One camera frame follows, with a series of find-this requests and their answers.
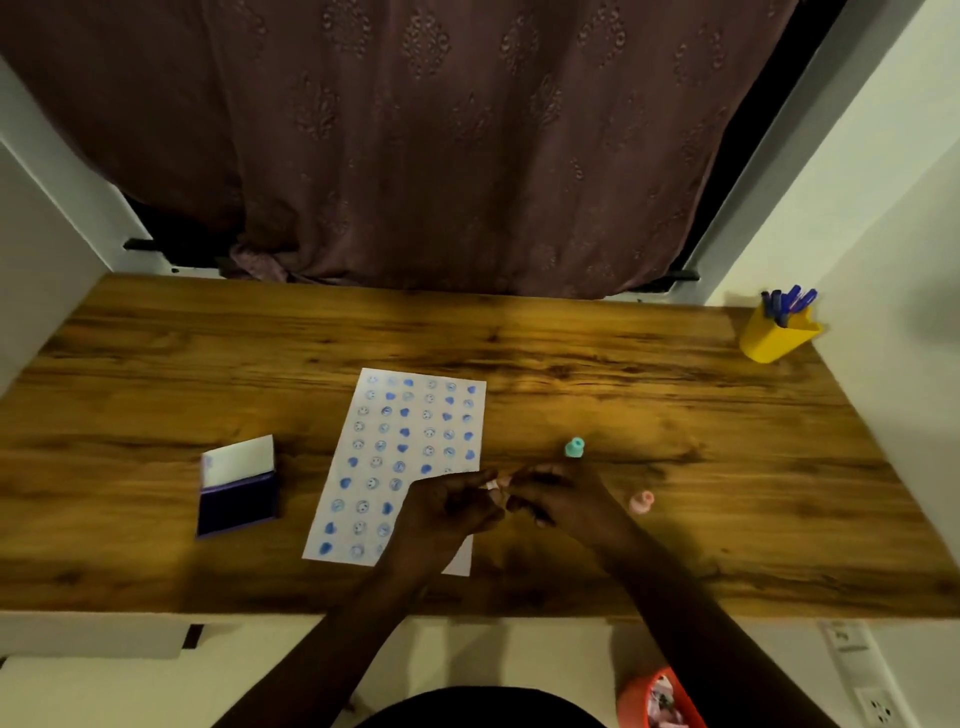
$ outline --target person's left hand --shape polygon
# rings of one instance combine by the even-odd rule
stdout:
[[[443,571],[471,533],[503,519],[489,492],[480,488],[496,470],[451,473],[410,484],[394,534],[377,567],[417,586]]]

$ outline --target person's right hand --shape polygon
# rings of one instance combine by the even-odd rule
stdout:
[[[584,546],[613,546],[636,530],[597,472],[582,461],[541,463],[497,479],[510,511],[530,510]]]

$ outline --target white paper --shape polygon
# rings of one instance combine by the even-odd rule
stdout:
[[[208,450],[201,460],[201,488],[215,488],[274,469],[274,436]]]
[[[304,559],[373,566],[410,483],[480,469],[487,382],[363,369]],[[473,537],[444,573],[469,576]]]

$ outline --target paper sheet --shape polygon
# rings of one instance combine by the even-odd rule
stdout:
[[[480,469],[487,382],[363,369],[304,559],[373,566],[415,480]],[[473,537],[444,573],[469,576]]]

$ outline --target hand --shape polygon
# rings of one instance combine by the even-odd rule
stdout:
[[[481,485],[496,470],[452,473],[417,480],[396,517],[377,567],[416,585],[443,571],[471,533],[487,531],[503,519]]]
[[[507,510],[526,509],[538,525],[557,525],[588,548],[612,546],[636,531],[600,475],[582,461],[542,463],[498,478]]]

